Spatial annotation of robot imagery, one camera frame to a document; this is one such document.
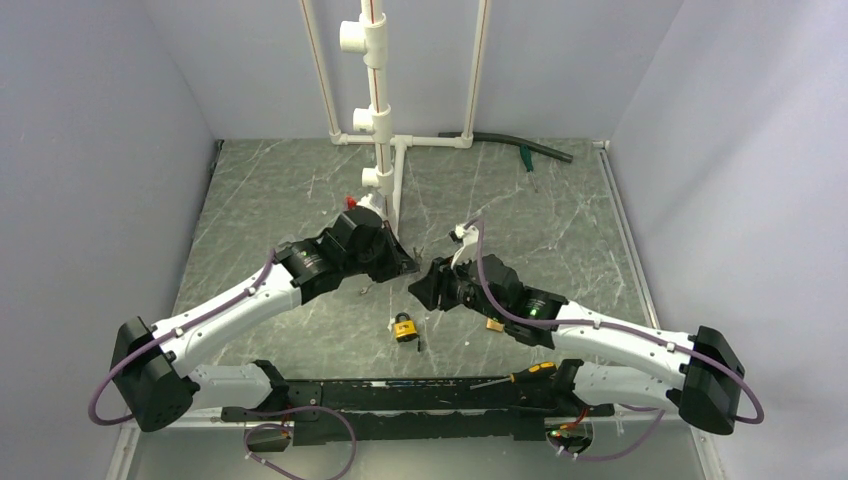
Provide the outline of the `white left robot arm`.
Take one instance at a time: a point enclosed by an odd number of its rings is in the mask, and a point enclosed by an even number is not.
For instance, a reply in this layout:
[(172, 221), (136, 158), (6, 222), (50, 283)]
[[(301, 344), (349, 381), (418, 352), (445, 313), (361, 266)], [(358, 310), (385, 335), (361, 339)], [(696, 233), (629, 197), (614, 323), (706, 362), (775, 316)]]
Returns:
[(160, 430), (185, 413), (240, 407), (272, 420), (287, 406), (287, 384), (267, 361), (211, 366), (215, 350), (279, 314), (365, 275), (375, 283), (418, 271), (387, 221), (356, 206), (317, 236), (282, 242), (263, 266), (224, 293), (171, 318), (141, 318), (118, 330), (107, 376), (144, 432)]

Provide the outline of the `yellow black padlock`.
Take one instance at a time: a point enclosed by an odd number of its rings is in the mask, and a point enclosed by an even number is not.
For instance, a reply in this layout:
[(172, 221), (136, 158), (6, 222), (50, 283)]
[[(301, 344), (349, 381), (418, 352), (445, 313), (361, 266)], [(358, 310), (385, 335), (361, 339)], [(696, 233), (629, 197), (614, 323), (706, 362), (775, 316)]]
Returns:
[(394, 339), (399, 343), (418, 341), (420, 334), (412, 317), (406, 312), (399, 312), (392, 323)]

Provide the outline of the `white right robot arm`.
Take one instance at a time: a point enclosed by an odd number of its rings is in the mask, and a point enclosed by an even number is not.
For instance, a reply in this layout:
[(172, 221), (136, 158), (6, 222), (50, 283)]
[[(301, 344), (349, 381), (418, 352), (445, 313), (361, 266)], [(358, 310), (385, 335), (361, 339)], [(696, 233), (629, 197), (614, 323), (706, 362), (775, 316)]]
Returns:
[(437, 258), (409, 293), (429, 310), (463, 306), (502, 324), (527, 346), (595, 355), (609, 361), (568, 366), (551, 388), (557, 411), (618, 403), (675, 412), (717, 435), (744, 422), (745, 369), (725, 336), (701, 326), (694, 334), (664, 331), (600, 314), (574, 300), (525, 285), (494, 255), (451, 267)]

